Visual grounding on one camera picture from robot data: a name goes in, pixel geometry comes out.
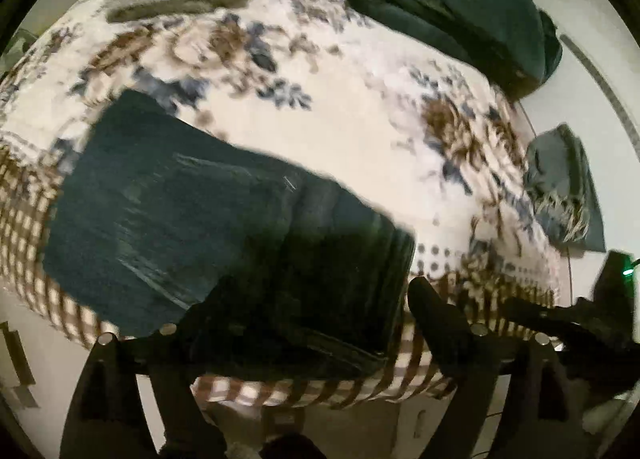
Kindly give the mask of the dark blue denim pants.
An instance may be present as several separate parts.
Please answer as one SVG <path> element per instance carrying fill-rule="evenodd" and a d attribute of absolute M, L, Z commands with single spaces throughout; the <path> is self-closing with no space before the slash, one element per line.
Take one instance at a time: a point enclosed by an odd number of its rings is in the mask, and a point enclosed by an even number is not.
<path fill-rule="evenodd" d="M 128 90 L 64 179 L 43 267 L 125 335 L 175 323 L 206 372 L 350 380 L 390 356 L 413 250 L 334 180 Z"/>

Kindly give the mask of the floral cream bed blanket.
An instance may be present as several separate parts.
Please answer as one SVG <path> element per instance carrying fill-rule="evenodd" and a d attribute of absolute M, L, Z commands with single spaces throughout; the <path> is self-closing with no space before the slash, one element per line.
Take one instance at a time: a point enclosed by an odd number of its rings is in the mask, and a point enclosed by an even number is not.
<path fill-rule="evenodd" d="M 70 341 L 90 346 L 110 322 L 44 272 L 44 224 L 89 128 L 129 87 L 408 226 L 413 275 L 473 323 L 527 339 L 502 303 L 556 302 L 559 254 L 523 187 L 515 114 L 480 72 L 346 0 L 125 23 L 107 20 L 110 1 L 66 5 L 1 85 L 1 283 Z"/>

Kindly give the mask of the grey fringed cloth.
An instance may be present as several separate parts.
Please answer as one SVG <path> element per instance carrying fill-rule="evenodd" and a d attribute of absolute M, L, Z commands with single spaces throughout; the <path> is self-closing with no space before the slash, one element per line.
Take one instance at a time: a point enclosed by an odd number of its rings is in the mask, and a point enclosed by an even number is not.
<path fill-rule="evenodd" d="M 584 145 L 562 123 L 528 145 L 525 190 L 558 248 L 604 253 L 603 218 Z"/>

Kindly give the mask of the dark green folded clothes pile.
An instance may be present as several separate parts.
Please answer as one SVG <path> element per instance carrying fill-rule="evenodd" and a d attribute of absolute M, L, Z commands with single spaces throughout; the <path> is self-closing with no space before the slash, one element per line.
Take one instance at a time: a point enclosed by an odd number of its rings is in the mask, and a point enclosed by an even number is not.
<path fill-rule="evenodd" d="M 562 59 L 552 19 L 534 0 L 347 0 L 388 28 L 482 72 L 520 99 L 546 83 Z"/>

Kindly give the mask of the cardboard box on floor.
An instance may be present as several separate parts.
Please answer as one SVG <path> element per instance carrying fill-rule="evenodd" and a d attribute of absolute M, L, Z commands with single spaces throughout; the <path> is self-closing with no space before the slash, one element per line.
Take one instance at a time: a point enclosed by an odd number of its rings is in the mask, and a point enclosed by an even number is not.
<path fill-rule="evenodd" d="M 36 384 L 20 335 L 9 323 L 1 323 L 0 337 L 1 394 L 12 409 L 39 407 L 32 387 Z"/>

